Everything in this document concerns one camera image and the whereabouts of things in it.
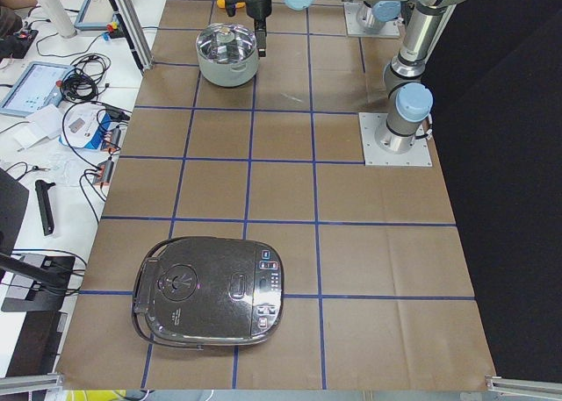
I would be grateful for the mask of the glass pot lid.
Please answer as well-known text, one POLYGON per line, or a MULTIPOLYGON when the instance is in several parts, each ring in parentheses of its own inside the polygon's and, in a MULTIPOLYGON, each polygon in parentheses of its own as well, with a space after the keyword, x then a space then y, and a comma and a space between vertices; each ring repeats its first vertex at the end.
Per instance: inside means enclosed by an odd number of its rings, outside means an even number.
POLYGON ((198 57, 219 64, 247 60, 256 50, 255 34, 243 25, 214 23, 197 37, 198 57))

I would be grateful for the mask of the grey-green cooking pot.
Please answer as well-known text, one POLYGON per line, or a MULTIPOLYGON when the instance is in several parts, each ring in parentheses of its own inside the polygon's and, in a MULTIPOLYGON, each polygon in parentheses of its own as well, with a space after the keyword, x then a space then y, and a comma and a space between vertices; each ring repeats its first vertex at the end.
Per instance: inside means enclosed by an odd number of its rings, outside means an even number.
POLYGON ((219 64, 204 61, 198 57, 198 65, 203 77, 215 85, 233 88, 250 81, 257 73, 259 56, 255 52, 245 61, 234 64, 219 64))

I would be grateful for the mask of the teach pendant tablet far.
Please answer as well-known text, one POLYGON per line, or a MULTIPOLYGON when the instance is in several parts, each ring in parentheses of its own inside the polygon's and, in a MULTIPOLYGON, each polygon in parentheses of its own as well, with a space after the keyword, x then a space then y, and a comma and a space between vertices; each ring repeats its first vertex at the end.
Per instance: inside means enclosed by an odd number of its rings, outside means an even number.
POLYGON ((74 26, 81 31, 104 31, 106 26, 116 20, 109 0, 84 0, 74 26))

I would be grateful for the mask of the teach pendant tablet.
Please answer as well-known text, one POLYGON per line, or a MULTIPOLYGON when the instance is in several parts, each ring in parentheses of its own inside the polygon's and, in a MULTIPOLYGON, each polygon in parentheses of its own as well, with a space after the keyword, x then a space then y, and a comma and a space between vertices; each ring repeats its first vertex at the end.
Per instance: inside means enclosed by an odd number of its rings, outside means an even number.
POLYGON ((69 65, 33 61, 2 100, 1 113, 25 118, 50 104, 58 106, 60 82, 72 70, 69 65))
POLYGON ((116 20, 109 0, 84 0, 74 26, 81 31, 104 31, 106 26, 116 20))

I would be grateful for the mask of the white disc with blue box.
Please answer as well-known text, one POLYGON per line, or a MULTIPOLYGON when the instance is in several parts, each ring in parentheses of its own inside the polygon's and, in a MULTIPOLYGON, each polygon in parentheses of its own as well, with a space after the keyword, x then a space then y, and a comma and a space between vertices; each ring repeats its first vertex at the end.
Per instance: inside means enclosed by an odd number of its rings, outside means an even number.
POLYGON ((105 107, 79 104, 65 117, 59 142, 66 147, 99 149, 111 123, 105 107))

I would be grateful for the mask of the small grey adapter box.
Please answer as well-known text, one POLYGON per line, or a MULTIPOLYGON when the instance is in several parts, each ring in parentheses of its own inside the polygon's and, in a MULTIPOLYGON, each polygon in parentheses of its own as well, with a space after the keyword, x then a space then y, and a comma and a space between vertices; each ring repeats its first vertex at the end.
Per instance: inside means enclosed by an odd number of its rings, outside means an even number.
POLYGON ((107 159, 106 161, 98 163, 97 170, 94 172, 92 184, 95 186, 99 186, 100 188, 109 186, 111 183, 114 166, 115 162, 113 161, 113 159, 107 159))

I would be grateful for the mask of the teach pendant tablet near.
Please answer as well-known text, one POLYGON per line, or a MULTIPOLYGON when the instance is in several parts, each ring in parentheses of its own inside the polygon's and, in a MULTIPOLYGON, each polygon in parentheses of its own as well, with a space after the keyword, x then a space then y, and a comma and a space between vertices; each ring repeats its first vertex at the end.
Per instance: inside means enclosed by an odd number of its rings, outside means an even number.
POLYGON ((50 104, 58 106, 60 82, 72 70, 69 65, 33 61, 2 100, 1 113, 25 118, 50 104))

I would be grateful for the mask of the white paper sheets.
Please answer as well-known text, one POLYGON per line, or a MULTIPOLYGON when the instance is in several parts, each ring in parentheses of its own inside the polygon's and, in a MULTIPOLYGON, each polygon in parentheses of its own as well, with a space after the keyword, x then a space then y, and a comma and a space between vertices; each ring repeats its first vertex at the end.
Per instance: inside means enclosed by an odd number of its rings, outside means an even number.
POLYGON ((14 134, 15 141, 27 149, 45 138, 51 140, 58 137, 61 134, 62 116, 62 111, 53 104, 41 108, 25 118, 29 124, 14 134))

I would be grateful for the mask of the black bar tool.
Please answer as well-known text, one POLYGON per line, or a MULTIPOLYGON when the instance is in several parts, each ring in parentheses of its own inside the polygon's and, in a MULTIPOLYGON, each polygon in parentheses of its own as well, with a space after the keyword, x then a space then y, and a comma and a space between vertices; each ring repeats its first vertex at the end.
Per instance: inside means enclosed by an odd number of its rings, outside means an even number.
POLYGON ((48 191, 54 186, 55 183, 48 183, 44 180, 35 181, 35 191, 38 198, 41 224, 45 236, 51 235, 54 232, 54 217, 48 195, 48 191))

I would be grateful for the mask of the dark brown rice cooker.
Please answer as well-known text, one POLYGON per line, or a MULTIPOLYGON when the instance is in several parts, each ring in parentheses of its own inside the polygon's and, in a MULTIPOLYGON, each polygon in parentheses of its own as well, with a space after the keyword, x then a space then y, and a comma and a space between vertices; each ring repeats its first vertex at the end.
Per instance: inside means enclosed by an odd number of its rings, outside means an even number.
POLYGON ((162 241, 136 276, 135 332, 162 347, 247 346, 267 340, 283 312, 284 269, 262 242, 210 236, 162 241))

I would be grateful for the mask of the brown paper table mat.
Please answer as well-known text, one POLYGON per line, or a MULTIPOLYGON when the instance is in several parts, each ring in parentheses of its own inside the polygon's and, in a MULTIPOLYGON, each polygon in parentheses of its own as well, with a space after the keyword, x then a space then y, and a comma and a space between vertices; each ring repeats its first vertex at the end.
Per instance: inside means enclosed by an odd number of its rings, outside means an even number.
POLYGON ((480 390, 493 374, 438 163, 368 167, 358 115, 385 109, 397 40, 346 36, 342 8, 273 4, 256 79, 196 65, 214 0, 166 0, 58 364, 69 388, 480 390), (133 330, 146 252, 175 236, 259 240, 285 270, 253 347, 175 350, 133 330))

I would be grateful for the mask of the black monitor stand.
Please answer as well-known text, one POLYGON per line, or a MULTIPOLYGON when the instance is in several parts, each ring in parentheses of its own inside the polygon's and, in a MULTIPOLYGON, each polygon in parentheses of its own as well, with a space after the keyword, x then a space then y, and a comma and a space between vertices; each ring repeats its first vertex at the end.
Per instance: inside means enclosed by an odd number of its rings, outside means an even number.
POLYGON ((1 171, 1 270, 13 274, 1 306, 4 312, 58 311, 68 294, 73 256, 14 255, 29 190, 1 171))

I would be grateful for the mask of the aluminium frame post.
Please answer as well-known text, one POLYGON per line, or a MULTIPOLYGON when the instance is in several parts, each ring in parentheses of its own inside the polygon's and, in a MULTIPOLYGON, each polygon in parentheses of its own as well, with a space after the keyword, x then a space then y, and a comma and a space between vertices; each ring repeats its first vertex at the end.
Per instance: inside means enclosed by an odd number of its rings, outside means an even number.
POLYGON ((127 43, 137 67, 141 72, 154 66, 154 56, 141 27, 132 0, 113 0, 119 24, 126 35, 127 43))

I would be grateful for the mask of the white cylinder post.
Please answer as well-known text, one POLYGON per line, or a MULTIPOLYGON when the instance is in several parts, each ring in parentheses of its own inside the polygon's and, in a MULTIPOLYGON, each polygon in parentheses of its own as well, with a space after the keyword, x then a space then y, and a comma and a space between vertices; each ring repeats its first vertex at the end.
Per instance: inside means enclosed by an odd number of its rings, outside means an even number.
POLYGON ((37 0, 40 7, 47 14, 48 19, 54 25, 56 31, 64 38, 70 39, 76 36, 76 28, 65 11, 61 0, 37 0))

